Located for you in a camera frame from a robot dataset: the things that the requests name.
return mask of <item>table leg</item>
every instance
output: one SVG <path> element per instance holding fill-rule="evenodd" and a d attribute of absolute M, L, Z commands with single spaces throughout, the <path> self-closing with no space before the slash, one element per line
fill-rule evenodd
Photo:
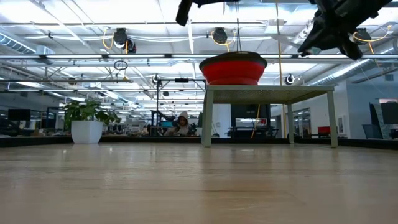
<path fill-rule="evenodd" d="M 287 122 L 289 123 L 289 143 L 294 144 L 294 125 L 292 105 L 287 105 Z"/>
<path fill-rule="evenodd" d="M 213 121 L 213 98 L 214 92 L 206 91 L 205 103 L 203 109 L 203 130 L 201 143 L 205 147 L 211 147 L 211 122 Z"/>
<path fill-rule="evenodd" d="M 335 114 L 335 100 L 332 91 L 328 91 L 327 94 L 328 94 L 331 147 L 336 148 L 338 146 L 338 141 L 337 141 L 337 127 L 336 127 L 336 114 Z"/>

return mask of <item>red basin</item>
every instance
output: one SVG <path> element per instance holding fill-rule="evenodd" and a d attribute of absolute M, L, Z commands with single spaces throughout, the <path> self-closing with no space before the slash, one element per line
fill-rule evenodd
<path fill-rule="evenodd" d="M 255 52 L 228 52 L 199 65 L 209 85 L 258 85 L 266 67 L 267 61 Z"/>

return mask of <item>person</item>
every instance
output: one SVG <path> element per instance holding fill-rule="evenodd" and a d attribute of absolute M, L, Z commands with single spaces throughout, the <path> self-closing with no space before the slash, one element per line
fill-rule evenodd
<path fill-rule="evenodd" d="M 183 111 L 178 117 L 177 127 L 169 128 L 165 136 L 186 136 L 189 132 L 188 113 Z"/>

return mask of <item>table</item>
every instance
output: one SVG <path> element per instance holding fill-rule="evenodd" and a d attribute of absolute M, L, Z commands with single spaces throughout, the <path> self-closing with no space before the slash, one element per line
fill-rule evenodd
<path fill-rule="evenodd" d="M 289 143 L 294 144 L 292 104 L 327 94 L 331 147 L 336 148 L 337 127 L 333 86 L 249 86 L 249 85 L 208 85 L 203 105 L 203 132 L 201 143 L 211 147 L 211 122 L 213 104 L 284 104 L 287 105 Z"/>

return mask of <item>wooden floor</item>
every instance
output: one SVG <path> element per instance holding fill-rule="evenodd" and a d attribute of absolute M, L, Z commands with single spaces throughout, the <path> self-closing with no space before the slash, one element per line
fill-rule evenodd
<path fill-rule="evenodd" d="M 0 149 L 0 223 L 398 223 L 398 152 L 288 145 Z"/>

